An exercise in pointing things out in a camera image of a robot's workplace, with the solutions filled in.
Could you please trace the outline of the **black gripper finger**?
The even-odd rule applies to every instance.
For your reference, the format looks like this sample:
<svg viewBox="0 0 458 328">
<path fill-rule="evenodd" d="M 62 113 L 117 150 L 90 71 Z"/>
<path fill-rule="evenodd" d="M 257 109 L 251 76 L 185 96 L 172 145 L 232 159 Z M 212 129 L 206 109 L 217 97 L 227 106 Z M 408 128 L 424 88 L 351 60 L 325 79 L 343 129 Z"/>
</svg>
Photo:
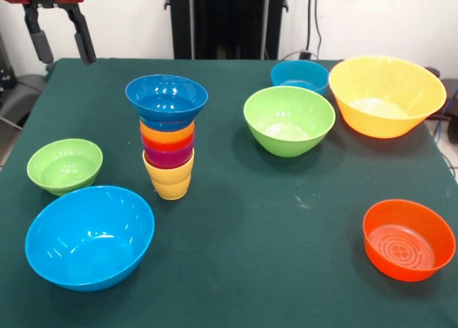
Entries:
<svg viewBox="0 0 458 328">
<path fill-rule="evenodd" d="M 49 46 L 47 36 L 39 26 L 38 17 L 38 5 L 34 2 L 24 4 L 24 21 L 26 23 L 27 30 L 34 45 L 36 54 L 39 60 L 45 64 L 51 64 L 54 61 L 51 48 Z"/>
<path fill-rule="evenodd" d="M 87 65 L 94 63 L 97 60 L 96 54 L 88 30 L 87 21 L 79 9 L 79 4 L 68 4 L 65 10 L 76 30 L 74 38 L 81 60 Z"/>
</svg>

